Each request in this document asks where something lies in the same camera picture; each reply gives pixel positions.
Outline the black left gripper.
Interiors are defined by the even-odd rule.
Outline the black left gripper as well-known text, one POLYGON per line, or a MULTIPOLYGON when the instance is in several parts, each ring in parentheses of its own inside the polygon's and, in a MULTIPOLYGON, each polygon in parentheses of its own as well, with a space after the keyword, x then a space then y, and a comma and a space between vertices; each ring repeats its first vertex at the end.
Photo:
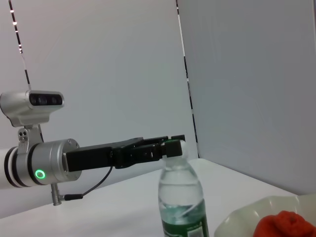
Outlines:
POLYGON ((163 137, 132 138, 121 142, 77 148, 66 152, 69 172, 114 167, 123 169, 139 163, 180 157, 182 140, 163 141, 163 137))

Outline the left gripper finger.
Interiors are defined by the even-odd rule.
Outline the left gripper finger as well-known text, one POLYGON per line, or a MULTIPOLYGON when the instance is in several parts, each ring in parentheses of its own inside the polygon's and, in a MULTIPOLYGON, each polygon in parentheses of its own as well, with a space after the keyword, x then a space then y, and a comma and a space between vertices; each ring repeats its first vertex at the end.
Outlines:
POLYGON ((185 135, 175 135, 175 136, 165 136, 163 137, 162 142, 167 142, 167 141, 171 141, 171 140, 180 140, 180 141, 186 141, 185 135))

